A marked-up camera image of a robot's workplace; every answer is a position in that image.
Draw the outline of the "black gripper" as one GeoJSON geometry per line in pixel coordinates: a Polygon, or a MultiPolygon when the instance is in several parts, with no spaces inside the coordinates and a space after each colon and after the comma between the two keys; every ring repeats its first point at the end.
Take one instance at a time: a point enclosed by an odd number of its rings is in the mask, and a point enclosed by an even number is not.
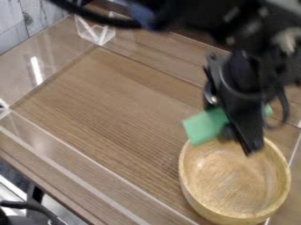
{"type": "Polygon", "coordinates": [[[209,54],[201,68],[207,78],[201,93],[203,109],[208,110],[220,103],[228,120],[220,136],[239,144],[246,156],[264,146],[262,102],[274,98],[280,103],[286,102],[287,63],[287,58],[279,53],[254,57],[236,51],[230,55],[209,54]]]}

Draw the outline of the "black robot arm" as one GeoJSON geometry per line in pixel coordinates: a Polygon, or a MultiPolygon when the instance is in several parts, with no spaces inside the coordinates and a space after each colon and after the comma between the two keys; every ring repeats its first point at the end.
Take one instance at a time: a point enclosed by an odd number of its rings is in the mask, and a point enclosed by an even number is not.
{"type": "Polygon", "coordinates": [[[132,0],[129,14],[149,31],[179,22],[231,49],[207,58],[205,112],[222,111],[222,133],[247,155],[260,150],[264,106],[278,99],[286,120],[284,87],[301,86],[301,0],[132,0]]]}

